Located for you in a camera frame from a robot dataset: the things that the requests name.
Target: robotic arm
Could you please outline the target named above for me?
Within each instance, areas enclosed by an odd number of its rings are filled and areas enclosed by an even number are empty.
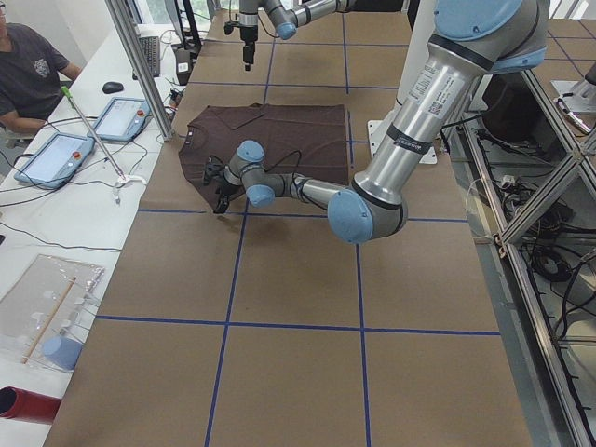
[[[253,14],[265,4],[281,35],[285,28],[291,31],[292,24],[346,10],[354,2],[318,0],[291,12],[278,0],[243,3],[254,7]],[[438,0],[427,63],[370,165],[354,176],[352,184],[345,187],[300,174],[265,173],[264,149],[248,141],[222,169],[223,195],[244,186],[254,207],[267,206],[282,196],[317,204],[327,209],[333,232],[350,243],[397,233],[407,220],[401,189],[461,97],[477,76],[537,66],[546,53],[548,13],[548,0]]]
[[[240,30],[240,38],[244,42],[242,59],[248,72],[254,64],[255,43],[259,39],[260,7],[269,16],[278,36],[288,40],[296,34],[297,27],[333,12],[347,12],[355,4],[356,0],[311,0],[286,9],[280,0],[240,0],[238,21],[227,22],[223,29],[226,34],[231,34],[234,28]]]

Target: blue grid line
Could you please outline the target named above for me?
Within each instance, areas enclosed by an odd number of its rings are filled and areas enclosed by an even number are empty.
[[[584,24],[583,21],[579,20],[579,24],[584,27],[584,29],[588,32],[589,35],[592,36],[592,39],[596,39],[596,35],[594,35],[594,33],[589,30],[589,28]]]
[[[284,88],[345,88],[345,86],[319,85],[319,84],[276,84],[276,83],[242,83],[242,82],[213,82],[213,81],[189,81],[188,84],[202,86],[240,86],[240,87],[284,87]],[[350,88],[360,88],[368,90],[397,90],[397,86],[350,86]]]
[[[159,208],[139,208],[138,212],[155,212],[155,213],[174,213],[174,214],[207,214],[206,211],[201,211],[201,210],[165,210],[165,209],[159,209]]]
[[[246,201],[244,211],[249,207],[249,201]],[[234,304],[234,294],[236,293],[236,283],[238,277],[238,270],[240,268],[240,258],[242,256],[242,243],[244,242],[244,235],[246,233],[246,224],[249,219],[248,215],[244,216],[242,220],[242,229],[240,230],[240,240],[238,241],[238,249],[236,253],[236,263],[234,265],[234,275],[232,277],[232,285],[230,287],[230,298],[227,304],[227,311],[225,314],[225,326],[223,327],[222,347],[220,349],[220,358],[217,364],[217,373],[215,374],[215,384],[213,385],[213,395],[211,398],[211,408],[209,413],[209,423],[207,425],[207,433],[205,435],[205,447],[209,447],[211,430],[213,429],[213,419],[215,417],[215,406],[217,404],[217,394],[220,388],[220,380],[222,378],[222,368],[224,367],[225,344],[227,342],[227,333],[229,330],[229,322],[232,316],[232,305]]]
[[[470,335],[477,337],[496,337],[500,336],[499,331],[457,331],[441,329],[386,329],[386,328],[366,328],[366,332],[384,332],[384,333],[417,333],[423,335]]]
[[[244,44],[241,40],[226,40],[226,41],[208,41],[208,42],[215,42],[216,44]],[[257,45],[272,45],[273,42],[257,42]],[[342,45],[346,45],[347,47],[389,47],[389,48],[404,48],[408,47],[409,44],[339,44],[333,42],[292,42],[289,40],[282,40],[278,42],[278,45],[310,45],[313,47],[322,47],[322,46],[334,46],[339,47]]]
[[[250,321],[214,321],[205,319],[183,318],[152,318],[152,317],[126,317],[118,315],[97,315],[96,319],[159,324],[186,324],[195,326],[223,326],[225,328],[254,328],[254,329],[292,329],[300,331],[331,331],[331,332],[385,332],[385,333],[417,333],[420,335],[469,335],[469,336],[499,336],[495,331],[458,331],[441,329],[409,329],[409,328],[367,328],[352,326],[332,326],[317,324],[290,324],[290,323],[259,323]]]
[[[200,210],[151,210],[141,209],[139,212],[175,213],[175,214],[207,214],[208,211]],[[274,212],[254,212],[254,211],[228,211],[226,214],[234,216],[253,216],[253,217],[291,217],[297,219],[327,219],[325,214],[292,214],[292,213],[274,213]],[[468,224],[467,219],[452,219],[441,217],[408,217],[409,222],[436,222],[439,224]]]
[[[200,326],[225,326],[225,321],[210,321],[207,319],[183,318],[151,318],[151,317],[119,317],[116,315],[96,315],[96,319],[110,321],[130,321],[135,323],[165,323],[165,324],[191,324]]]
[[[438,223],[451,223],[451,224],[467,224],[468,219],[449,219],[439,217],[409,217],[408,221],[412,222],[438,222]]]
[[[364,395],[364,422],[366,426],[366,446],[371,447],[371,412],[369,403],[369,378],[366,360],[366,332],[364,325],[364,297],[362,293],[362,268],[360,263],[360,245],[356,245],[356,277],[358,280],[358,306],[360,316],[360,351],[362,355],[362,393]]]
[[[350,75],[347,68],[347,47],[345,46],[345,15],[342,14],[342,34],[344,36],[344,67],[345,67],[345,94],[350,94]]]
[[[555,37],[551,32],[549,32],[550,37],[552,37],[552,39],[555,41],[555,43],[559,46],[559,48],[561,49],[561,51],[563,52],[563,54],[567,57],[567,60],[569,62],[571,62],[571,64],[574,66],[574,68],[576,69],[576,71],[582,75],[581,71],[579,70],[579,68],[577,68],[576,63],[571,59],[571,57],[569,56],[569,54],[567,53],[567,51],[565,51],[565,48],[562,47],[562,45],[559,43],[559,41],[557,40],[557,37]]]
[[[277,39],[273,39],[273,46],[271,47],[271,56],[269,57],[269,70],[267,71],[267,80],[264,84],[263,104],[267,104],[267,92],[269,91],[269,81],[271,80],[271,71],[273,69],[273,55],[276,52],[276,41]]]

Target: wooden stick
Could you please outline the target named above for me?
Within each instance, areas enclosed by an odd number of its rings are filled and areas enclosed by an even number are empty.
[[[39,343],[39,340],[41,340],[41,337],[43,337],[44,336],[44,333],[46,333],[46,330],[47,330],[47,327],[49,326],[49,323],[51,323],[51,321],[54,319],[54,317],[56,317],[56,314],[58,313],[58,309],[60,309],[60,306],[62,305],[62,303],[64,303],[64,300],[66,299],[66,295],[68,295],[68,293],[70,293],[70,291],[73,288],[75,282],[76,282],[76,277],[72,277],[71,280],[70,280],[70,283],[66,287],[66,290],[62,293],[61,297],[58,299],[58,302],[56,303],[56,305],[54,305],[54,308],[52,309],[52,311],[47,316],[47,319],[44,322],[44,325],[40,329],[40,331],[37,334],[37,336],[34,338],[34,342],[29,347],[29,351],[27,351],[25,353],[25,355],[23,356],[23,359],[20,361],[21,363],[25,364],[25,363],[27,363],[27,361],[29,361],[29,357],[35,351],[35,347]]]

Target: barcode sticker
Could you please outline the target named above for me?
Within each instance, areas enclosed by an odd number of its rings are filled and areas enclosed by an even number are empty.
[[[425,65],[408,96],[411,101],[421,105],[426,113],[443,119],[464,85],[463,79],[440,75],[439,69]]]

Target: person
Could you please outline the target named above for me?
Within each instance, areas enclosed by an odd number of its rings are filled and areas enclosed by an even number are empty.
[[[81,69],[26,25],[7,23],[0,2],[0,124],[34,134],[60,102],[58,72],[75,80]]]

